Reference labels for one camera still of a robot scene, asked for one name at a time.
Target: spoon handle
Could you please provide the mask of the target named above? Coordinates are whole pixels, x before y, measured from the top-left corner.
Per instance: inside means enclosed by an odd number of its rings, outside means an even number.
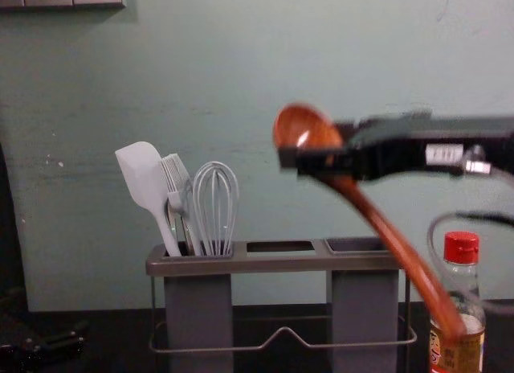
[[[430,314],[450,342],[466,333],[466,327],[454,302],[426,262],[412,248],[401,232],[369,201],[358,186],[345,177],[319,178],[348,200],[374,228],[388,246],[406,275],[423,297]]]

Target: wall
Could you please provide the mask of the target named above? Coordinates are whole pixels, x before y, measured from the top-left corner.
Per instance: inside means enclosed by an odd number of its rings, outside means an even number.
[[[121,11],[0,15],[0,137],[30,308],[149,305],[144,264],[160,236],[114,156],[135,141],[178,152],[191,173],[230,165],[236,238],[369,234],[325,189],[279,172],[277,110],[305,100],[340,120],[511,112],[513,23],[514,0],[128,0]],[[424,256],[437,213],[514,205],[494,181],[410,175],[365,191]],[[484,237],[494,246],[483,292],[512,297],[509,233]],[[234,283],[236,304],[324,301],[323,273]]]

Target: red bottle cap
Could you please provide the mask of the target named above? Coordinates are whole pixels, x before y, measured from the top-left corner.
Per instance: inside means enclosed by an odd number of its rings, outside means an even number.
[[[444,259],[458,264],[479,263],[479,236],[473,232],[447,232],[444,236]]]

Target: metal utensil holder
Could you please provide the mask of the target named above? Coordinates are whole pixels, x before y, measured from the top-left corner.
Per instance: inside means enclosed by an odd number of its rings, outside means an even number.
[[[283,326],[259,345],[233,345],[231,274],[322,270],[327,272],[330,343],[311,344]],[[410,327],[406,280],[406,332],[398,341],[398,270],[396,260],[374,237],[235,242],[230,257],[170,257],[159,245],[146,261],[146,272],[152,281],[153,312],[155,278],[164,278],[166,321],[156,324],[153,315],[149,348],[169,356],[173,373],[232,373],[235,352],[263,350],[289,333],[308,349],[326,349],[333,373],[395,373],[397,347],[408,349],[417,339]],[[164,324],[169,349],[158,349],[154,335]],[[404,357],[408,363],[408,353]]]

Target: bottle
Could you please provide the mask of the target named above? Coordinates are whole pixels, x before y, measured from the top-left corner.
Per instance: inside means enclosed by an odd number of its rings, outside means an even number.
[[[444,260],[453,280],[479,296],[477,264],[479,237],[473,232],[447,232],[444,236]],[[485,313],[481,306],[469,302],[461,293],[448,293],[467,328],[463,339],[454,344],[445,342],[437,322],[430,319],[429,359],[430,373],[481,373]]]

